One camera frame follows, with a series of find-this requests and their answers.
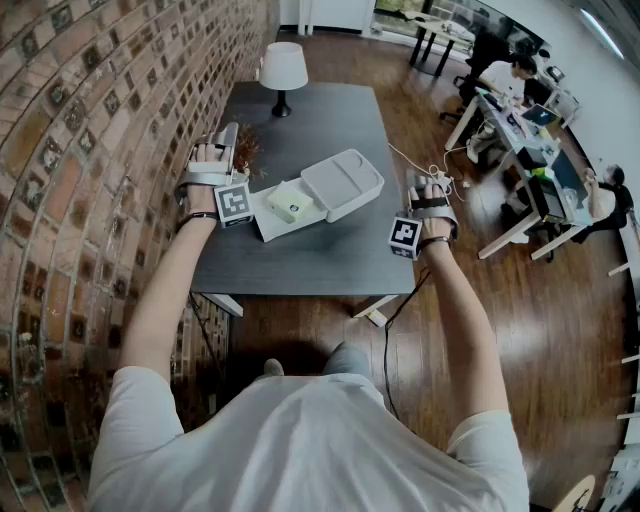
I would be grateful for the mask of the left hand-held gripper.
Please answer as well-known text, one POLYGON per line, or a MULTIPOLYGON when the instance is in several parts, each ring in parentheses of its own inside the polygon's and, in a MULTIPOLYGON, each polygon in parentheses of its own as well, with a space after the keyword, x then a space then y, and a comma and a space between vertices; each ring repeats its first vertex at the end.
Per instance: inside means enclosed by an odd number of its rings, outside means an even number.
POLYGON ((223 228, 251 221, 248 177, 234 163, 238 132, 239 124, 230 122, 223 130, 197 139, 174 190, 177 204, 185 206, 189 186, 209 187, 223 228))

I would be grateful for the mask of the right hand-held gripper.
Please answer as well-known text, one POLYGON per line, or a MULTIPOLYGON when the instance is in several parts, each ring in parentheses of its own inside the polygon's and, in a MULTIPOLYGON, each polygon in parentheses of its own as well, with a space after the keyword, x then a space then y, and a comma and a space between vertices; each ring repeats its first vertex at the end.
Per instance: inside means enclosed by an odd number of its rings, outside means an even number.
POLYGON ((437 245, 449 246, 452 241, 457 239, 459 223, 447 193, 450 184, 451 180, 442 173, 436 177, 408 173, 407 206, 395 215, 388 237, 388 245, 394 255, 417 261, 425 249, 431 249, 437 245), (443 190, 445 198, 411 201, 409 189, 415 187, 418 192, 421 192, 427 183, 438 184, 443 190), (449 219, 451 223, 450 237, 423 239, 423 222, 420 217, 449 219))

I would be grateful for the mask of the person's left hand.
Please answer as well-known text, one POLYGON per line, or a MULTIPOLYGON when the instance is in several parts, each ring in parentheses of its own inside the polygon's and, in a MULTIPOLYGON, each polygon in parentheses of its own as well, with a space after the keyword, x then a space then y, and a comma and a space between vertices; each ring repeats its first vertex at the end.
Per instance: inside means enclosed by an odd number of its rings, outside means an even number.
MULTIPOLYGON (((211 162, 216 160, 216 147, 213 144, 198 144, 191 155, 193 162, 211 162)), ((192 184, 187 187, 187 206, 189 213, 216 212, 213 189, 207 185, 192 184)))

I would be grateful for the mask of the person's right hand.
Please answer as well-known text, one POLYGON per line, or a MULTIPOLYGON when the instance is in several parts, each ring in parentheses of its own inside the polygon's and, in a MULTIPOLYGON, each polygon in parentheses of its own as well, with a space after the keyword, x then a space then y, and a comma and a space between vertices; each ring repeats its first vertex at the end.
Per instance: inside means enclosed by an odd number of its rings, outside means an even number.
MULTIPOLYGON (((421 199, 441 199, 445 198, 445 194, 438 184, 427 183, 424 185, 423 190, 418 192, 415 187, 409 189, 409 196, 411 201, 418 201, 421 199)), ((431 239, 438 237, 450 237, 451 223, 449 219, 445 218, 422 218, 422 238, 431 239)))

